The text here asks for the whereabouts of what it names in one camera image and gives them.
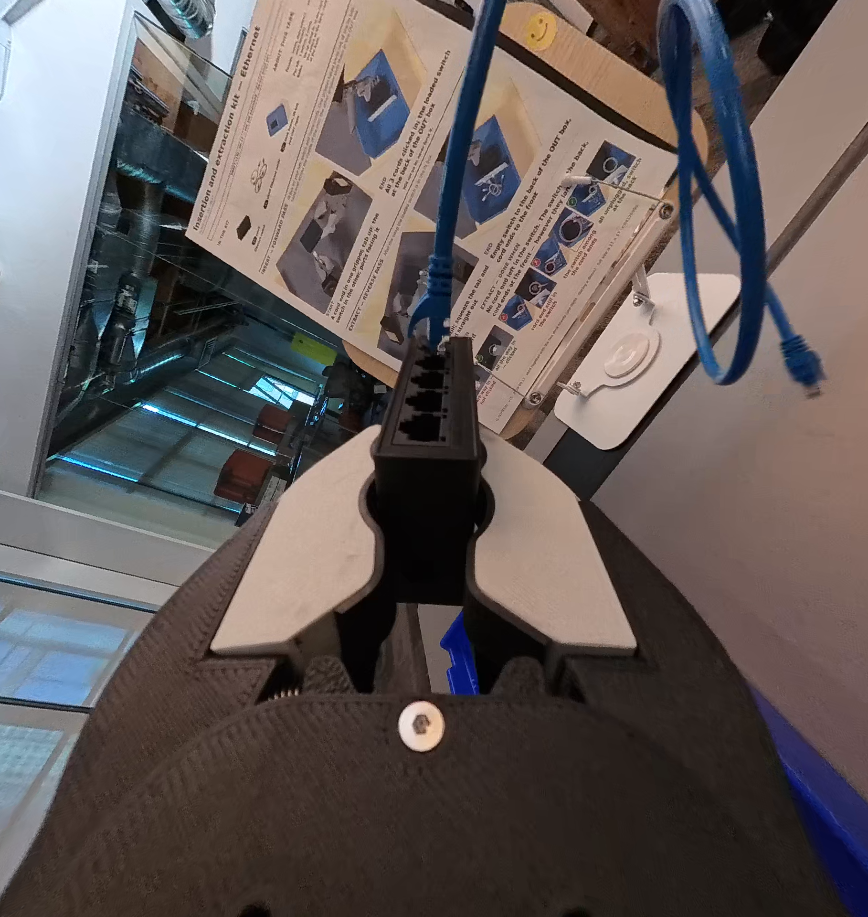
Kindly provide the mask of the blue plastic bin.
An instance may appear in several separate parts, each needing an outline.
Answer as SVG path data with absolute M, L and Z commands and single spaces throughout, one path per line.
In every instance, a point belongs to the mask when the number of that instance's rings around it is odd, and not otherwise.
M 444 707 L 424 842 L 447 915 L 868 915 L 868 805 L 764 716 L 678 592 L 625 603 L 636 652 L 545 648 L 478 607 L 489 693 Z

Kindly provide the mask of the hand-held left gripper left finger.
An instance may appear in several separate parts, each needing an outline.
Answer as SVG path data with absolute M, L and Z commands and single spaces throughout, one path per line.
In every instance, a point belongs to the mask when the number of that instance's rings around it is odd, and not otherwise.
M 281 659 L 301 676 L 313 659 L 336 657 L 357 691 L 373 691 L 396 617 L 368 502 L 381 432 L 361 431 L 275 503 L 212 638 L 214 655 Z

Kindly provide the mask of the black network switch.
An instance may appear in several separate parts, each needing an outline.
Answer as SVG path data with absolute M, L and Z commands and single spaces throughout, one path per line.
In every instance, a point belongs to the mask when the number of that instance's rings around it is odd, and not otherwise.
M 468 338 L 410 343 L 371 455 L 395 601 L 461 606 L 486 458 Z

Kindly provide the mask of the white board stand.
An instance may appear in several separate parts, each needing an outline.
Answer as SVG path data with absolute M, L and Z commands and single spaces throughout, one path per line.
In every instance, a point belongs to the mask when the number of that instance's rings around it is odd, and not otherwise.
M 617 311 L 552 411 L 602 451 L 629 439 L 696 353 L 683 275 L 652 273 L 648 292 L 648 304 Z

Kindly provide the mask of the instruction poster board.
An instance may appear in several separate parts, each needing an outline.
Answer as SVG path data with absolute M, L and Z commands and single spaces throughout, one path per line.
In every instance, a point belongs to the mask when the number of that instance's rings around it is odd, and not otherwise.
M 257 2 L 187 237 L 398 370 L 427 288 L 471 17 L 441 2 Z M 514 40 L 460 167 L 451 331 L 510 434 L 649 231 L 671 126 L 628 118 Z

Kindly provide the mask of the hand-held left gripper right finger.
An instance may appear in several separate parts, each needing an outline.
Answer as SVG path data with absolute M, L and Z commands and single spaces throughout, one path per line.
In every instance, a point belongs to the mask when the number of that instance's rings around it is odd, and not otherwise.
M 512 659 L 535 659 L 551 685 L 566 660 L 631 659 L 636 639 L 574 492 L 483 433 L 485 515 L 470 544 L 466 634 L 481 690 Z

